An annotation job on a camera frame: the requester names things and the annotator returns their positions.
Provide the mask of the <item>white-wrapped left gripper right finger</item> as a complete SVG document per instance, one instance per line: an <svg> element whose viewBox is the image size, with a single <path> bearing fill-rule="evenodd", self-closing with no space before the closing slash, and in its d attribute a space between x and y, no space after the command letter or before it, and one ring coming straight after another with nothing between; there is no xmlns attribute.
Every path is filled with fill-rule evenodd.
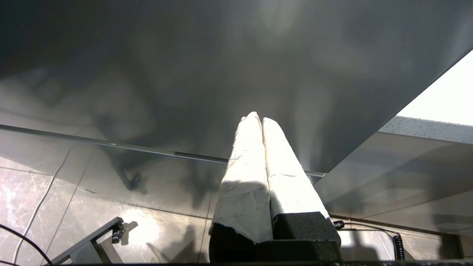
<svg viewBox="0 0 473 266"><path fill-rule="evenodd" d="M341 238L279 124L262 121L270 212L276 240L334 241Z"/></svg>

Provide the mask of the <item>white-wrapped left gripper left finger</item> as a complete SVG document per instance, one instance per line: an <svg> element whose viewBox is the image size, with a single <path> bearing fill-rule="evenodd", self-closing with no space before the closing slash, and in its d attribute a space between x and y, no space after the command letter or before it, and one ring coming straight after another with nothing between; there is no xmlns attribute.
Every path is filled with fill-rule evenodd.
<svg viewBox="0 0 473 266"><path fill-rule="evenodd" d="M238 123L209 235L211 263L253 262L256 246L273 239L265 146L256 112Z"/></svg>

